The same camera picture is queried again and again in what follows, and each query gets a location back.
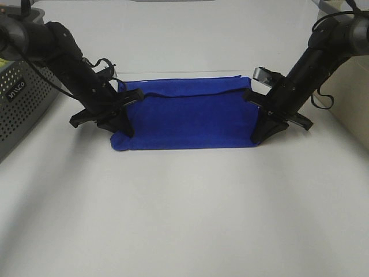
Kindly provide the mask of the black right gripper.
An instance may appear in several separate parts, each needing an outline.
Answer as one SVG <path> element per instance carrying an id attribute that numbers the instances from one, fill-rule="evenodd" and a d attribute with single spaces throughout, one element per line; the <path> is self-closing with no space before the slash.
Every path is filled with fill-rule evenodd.
<path id="1" fill-rule="evenodd" d="M 284 131 L 289 126 L 286 122 L 291 121 L 305 130 L 309 130 L 313 123 L 298 113 L 312 92 L 300 90 L 289 78 L 281 76 L 271 87 L 266 95 L 254 92 L 246 88 L 244 100 L 256 104 L 266 111 L 267 114 L 259 114 L 251 141 L 260 144 L 275 134 Z"/>

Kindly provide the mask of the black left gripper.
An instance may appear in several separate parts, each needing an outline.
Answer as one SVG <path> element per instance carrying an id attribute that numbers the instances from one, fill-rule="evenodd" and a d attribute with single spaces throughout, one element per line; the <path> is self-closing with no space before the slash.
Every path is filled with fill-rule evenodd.
<path id="1" fill-rule="evenodd" d="M 122 132 L 126 136 L 134 136 L 134 129 L 129 121 L 125 107 L 144 99 L 143 91 L 138 89 L 117 93 L 113 100 L 93 101 L 97 111 L 85 108 L 73 115 L 69 123 L 77 128 L 86 122 L 94 122 L 98 128 L 111 133 Z"/>

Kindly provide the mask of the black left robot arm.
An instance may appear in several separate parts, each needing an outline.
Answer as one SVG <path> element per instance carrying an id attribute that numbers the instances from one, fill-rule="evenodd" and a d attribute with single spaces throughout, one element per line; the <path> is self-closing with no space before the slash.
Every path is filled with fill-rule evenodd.
<path id="1" fill-rule="evenodd" d="M 114 65 L 106 58 L 90 63 L 73 35 L 61 23 L 37 24 L 1 16 L 1 58 L 24 60 L 35 73 L 46 67 L 66 87 L 64 94 L 84 109 L 70 119 L 75 128 L 88 121 L 110 132 L 133 137 L 134 129 L 125 107 L 144 99 L 141 89 L 117 92 Z"/>

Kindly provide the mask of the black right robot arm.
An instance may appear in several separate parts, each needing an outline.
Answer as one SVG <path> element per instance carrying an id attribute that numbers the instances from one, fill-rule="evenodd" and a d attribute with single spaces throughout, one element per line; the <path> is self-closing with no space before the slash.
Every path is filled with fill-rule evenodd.
<path id="1" fill-rule="evenodd" d="M 333 14 L 312 28 L 308 46 L 290 72 L 283 76 L 263 67 L 255 68 L 253 79 L 270 88 L 266 95 L 247 89 L 244 100 L 258 106 L 258 119 L 251 141 L 259 144 L 282 132 L 292 122 L 309 130 L 313 123 L 299 114 L 308 98 L 351 57 L 368 55 L 368 12 L 353 12 L 343 20 Z"/>

